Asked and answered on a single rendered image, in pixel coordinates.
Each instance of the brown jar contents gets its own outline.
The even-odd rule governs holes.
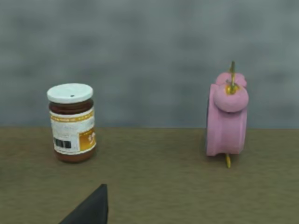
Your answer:
[[[84,84],[63,84],[48,91],[54,152],[61,161],[82,162],[96,151],[92,94]]]

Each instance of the pink bell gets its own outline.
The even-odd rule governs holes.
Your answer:
[[[246,86],[244,76],[235,73],[232,62],[230,72],[221,73],[210,87],[206,154],[226,154],[228,167],[229,155],[239,154],[244,147],[249,101]]]

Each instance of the wooden tabletop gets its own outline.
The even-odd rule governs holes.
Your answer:
[[[203,129],[98,129],[80,164],[54,157],[49,128],[0,136],[1,224],[57,224],[102,183],[110,224],[298,224],[297,129],[248,130],[231,169]]]

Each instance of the wall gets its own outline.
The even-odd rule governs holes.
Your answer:
[[[48,126],[46,91],[84,82],[98,126],[204,127],[236,61],[249,127],[299,127],[297,0],[0,0],[2,126]]]

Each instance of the jar lid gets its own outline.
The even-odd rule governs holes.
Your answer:
[[[54,103],[73,104],[90,99],[93,89],[86,84],[67,83],[50,88],[47,96],[48,100]]]

